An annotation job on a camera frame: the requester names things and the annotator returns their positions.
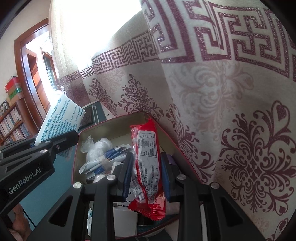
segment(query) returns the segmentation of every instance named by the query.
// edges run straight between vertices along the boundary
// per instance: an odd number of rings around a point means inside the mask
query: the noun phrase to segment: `wooden door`
[[[42,81],[41,81],[41,78],[39,75],[38,66],[37,66],[37,55],[36,55],[36,53],[32,52],[29,49],[27,49],[26,52],[27,52],[30,72],[32,75],[32,80],[33,80],[38,98],[42,104],[42,107],[43,107],[45,113],[47,113],[50,108],[50,103],[49,103],[47,96],[45,94],[43,84],[42,84]]]

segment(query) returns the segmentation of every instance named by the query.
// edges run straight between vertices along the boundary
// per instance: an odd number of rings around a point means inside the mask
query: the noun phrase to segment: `wooden door frame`
[[[46,18],[28,29],[15,40],[15,65],[17,76],[24,92],[27,107],[38,128],[42,126],[46,113],[37,94],[30,72],[26,45],[48,30],[48,18]]]

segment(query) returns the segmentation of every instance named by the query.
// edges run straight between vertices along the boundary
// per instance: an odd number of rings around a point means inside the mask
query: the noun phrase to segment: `doorway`
[[[15,63],[25,102],[38,128],[50,108],[58,75],[52,60],[48,18],[15,40]]]

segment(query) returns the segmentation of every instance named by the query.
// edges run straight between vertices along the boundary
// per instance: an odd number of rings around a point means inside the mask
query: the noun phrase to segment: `maroon fret pattern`
[[[123,66],[159,60],[153,38],[148,30],[123,45],[101,53],[92,60],[95,72],[101,74]]]
[[[162,63],[234,59],[292,75],[296,81],[296,57],[294,52],[289,55],[294,44],[290,40],[288,46],[286,31],[269,9],[222,6],[205,0],[143,0],[142,9]],[[189,36],[192,30],[196,39]]]
[[[94,74],[95,74],[94,67],[90,66],[90,67],[87,67],[81,71],[77,70],[74,73],[71,73],[69,75],[66,75],[66,76],[58,79],[58,83],[62,87],[64,84],[70,83],[73,80],[76,80],[78,78],[81,78],[83,80],[83,79],[85,79],[89,76],[92,76]]]

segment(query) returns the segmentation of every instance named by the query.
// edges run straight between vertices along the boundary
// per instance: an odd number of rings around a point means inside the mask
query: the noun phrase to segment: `skin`
[[[26,241],[32,230],[30,229],[29,221],[24,216],[23,208],[20,204],[13,208],[15,220],[12,223],[11,234],[17,241]]]

